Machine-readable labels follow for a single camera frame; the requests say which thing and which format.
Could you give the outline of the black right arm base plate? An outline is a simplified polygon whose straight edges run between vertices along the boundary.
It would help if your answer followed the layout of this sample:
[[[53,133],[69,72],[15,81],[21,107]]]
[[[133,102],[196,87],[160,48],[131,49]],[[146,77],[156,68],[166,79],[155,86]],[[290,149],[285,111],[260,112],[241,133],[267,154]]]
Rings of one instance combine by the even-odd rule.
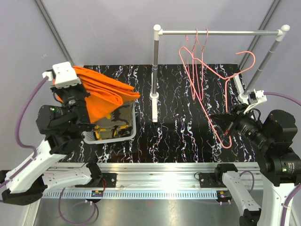
[[[201,188],[216,187],[214,173],[196,172],[194,178],[199,182]]]

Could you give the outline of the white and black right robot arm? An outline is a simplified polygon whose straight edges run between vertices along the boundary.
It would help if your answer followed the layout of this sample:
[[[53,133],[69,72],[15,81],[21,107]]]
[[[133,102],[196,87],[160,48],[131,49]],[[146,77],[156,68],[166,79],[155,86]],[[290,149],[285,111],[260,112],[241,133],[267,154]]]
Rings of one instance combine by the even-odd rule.
[[[290,147],[297,134],[295,118],[283,110],[273,110],[265,122],[251,117],[246,104],[230,112],[213,114],[225,135],[239,133],[258,149],[255,155],[262,174],[263,200],[259,206],[242,184],[233,163],[218,164],[214,183],[226,186],[240,212],[241,226],[287,226],[293,197],[301,188],[301,159]]]

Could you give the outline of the green yellow camouflage trousers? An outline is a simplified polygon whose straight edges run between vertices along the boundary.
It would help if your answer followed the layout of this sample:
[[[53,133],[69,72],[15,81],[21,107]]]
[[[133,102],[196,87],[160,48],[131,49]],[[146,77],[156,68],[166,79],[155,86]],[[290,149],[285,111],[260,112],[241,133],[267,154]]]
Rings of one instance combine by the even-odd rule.
[[[95,123],[96,140],[129,137],[133,130],[133,104],[127,102]]]

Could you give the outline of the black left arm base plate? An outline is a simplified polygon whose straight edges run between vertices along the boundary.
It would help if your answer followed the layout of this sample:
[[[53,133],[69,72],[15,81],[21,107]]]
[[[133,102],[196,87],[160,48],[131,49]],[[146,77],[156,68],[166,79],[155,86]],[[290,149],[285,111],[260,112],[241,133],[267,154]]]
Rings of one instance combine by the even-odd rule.
[[[117,183],[117,173],[103,173],[103,177],[99,183],[100,187],[105,185],[106,188],[115,188]]]

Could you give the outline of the orange trousers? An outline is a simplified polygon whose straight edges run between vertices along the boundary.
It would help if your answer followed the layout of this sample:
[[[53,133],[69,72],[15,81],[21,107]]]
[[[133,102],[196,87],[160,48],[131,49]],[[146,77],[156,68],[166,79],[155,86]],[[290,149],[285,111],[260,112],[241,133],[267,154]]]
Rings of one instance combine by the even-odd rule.
[[[90,94],[85,98],[85,102],[91,123],[106,117],[125,102],[140,97],[140,93],[135,92],[134,87],[102,73],[80,66],[75,66],[74,70]]]

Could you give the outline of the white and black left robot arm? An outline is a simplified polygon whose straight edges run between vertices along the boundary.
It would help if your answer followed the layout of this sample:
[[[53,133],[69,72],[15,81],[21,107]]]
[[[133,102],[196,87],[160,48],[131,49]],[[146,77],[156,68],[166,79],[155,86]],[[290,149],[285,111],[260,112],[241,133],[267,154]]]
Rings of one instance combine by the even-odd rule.
[[[62,105],[43,105],[40,108],[36,124],[45,138],[18,167],[0,172],[0,182],[6,186],[1,194],[5,204],[24,206],[53,190],[69,186],[97,187],[101,184],[103,175],[95,162],[61,173],[47,172],[54,163],[79,146],[84,131],[91,131],[94,127],[85,101],[89,93],[82,84],[60,89],[52,86],[51,90],[60,97]]]

